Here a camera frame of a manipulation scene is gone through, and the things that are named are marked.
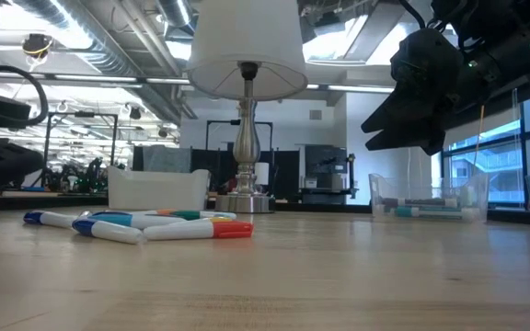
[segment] red marker cap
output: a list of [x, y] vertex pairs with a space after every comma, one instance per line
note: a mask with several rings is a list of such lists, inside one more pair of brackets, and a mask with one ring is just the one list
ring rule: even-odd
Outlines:
[[253, 235], [253, 224], [245, 222], [213, 223], [214, 238], [250, 238]]

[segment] wooden table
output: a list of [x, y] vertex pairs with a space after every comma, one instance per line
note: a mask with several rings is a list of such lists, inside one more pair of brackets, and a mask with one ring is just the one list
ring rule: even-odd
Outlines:
[[280, 212], [132, 246], [21, 216], [0, 211], [0, 330], [530, 330], [529, 226]]

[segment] lamp base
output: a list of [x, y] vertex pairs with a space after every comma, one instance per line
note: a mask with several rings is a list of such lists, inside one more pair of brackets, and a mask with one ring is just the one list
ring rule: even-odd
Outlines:
[[218, 196], [216, 211], [238, 213], [270, 213], [268, 196], [241, 196], [235, 194]]

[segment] desk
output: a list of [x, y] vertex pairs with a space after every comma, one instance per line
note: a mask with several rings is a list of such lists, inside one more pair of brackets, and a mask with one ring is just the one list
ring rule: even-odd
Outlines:
[[132, 246], [22, 215], [0, 211], [3, 331], [530, 330], [526, 225], [278, 212]]

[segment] silver lamp stem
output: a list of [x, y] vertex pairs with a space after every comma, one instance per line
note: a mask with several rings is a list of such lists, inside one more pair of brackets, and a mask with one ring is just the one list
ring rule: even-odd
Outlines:
[[233, 154], [238, 162], [235, 194], [252, 196], [255, 190], [255, 163], [259, 161], [260, 145], [255, 128], [255, 108], [253, 81], [245, 80], [245, 99], [241, 102], [241, 118]]

